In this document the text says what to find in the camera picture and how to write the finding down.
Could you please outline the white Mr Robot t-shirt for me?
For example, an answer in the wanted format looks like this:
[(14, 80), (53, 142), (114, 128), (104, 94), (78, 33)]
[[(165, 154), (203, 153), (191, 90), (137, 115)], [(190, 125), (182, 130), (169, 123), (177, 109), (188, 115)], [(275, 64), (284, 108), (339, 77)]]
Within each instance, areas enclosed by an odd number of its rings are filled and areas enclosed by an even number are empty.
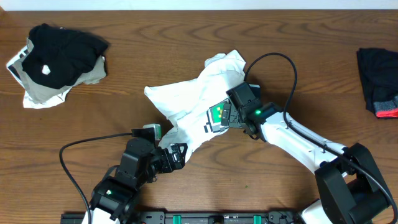
[(205, 68), (193, 80), (162, 86), (147, 86), (144, 93), (154, 106), (172, 123), (160, 140), (161, 148), (174, 143), (187, 144), (185, 160), (204, 142), (226, 133), (221, 125), (226, 92), (244, 80), (246, 61), (237, 50), (216, 54), (205, 61)]

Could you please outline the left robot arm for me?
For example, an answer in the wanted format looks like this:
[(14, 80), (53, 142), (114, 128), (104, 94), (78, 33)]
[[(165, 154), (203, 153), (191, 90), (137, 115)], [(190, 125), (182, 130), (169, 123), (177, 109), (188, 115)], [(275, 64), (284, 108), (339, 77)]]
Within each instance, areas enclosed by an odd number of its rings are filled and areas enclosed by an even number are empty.
[(107, 174), (94, 188), (90, 210), (82, 222), (137, 223), (139, 216), (135, 207), (142, 186), (156, 182), (159, 174), (182, 169), (187, 149), (185, 143), (162, 149), (147, 139), (129, 140), (115, 174)]

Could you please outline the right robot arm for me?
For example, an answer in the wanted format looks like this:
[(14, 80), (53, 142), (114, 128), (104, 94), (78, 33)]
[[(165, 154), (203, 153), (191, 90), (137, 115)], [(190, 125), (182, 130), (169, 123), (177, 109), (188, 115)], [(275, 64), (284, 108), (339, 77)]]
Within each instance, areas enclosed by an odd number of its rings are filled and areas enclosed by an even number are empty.
[(246, 82), (228, 90), (221, 123), (242, 128), (254, 140), (277, 146), (314, 176), (320, 198), (298, 214), (301, 223), (371, 223), (392, 195), (370, 151), (330, 141), (296, 122), (274, 103), (263, 104)]

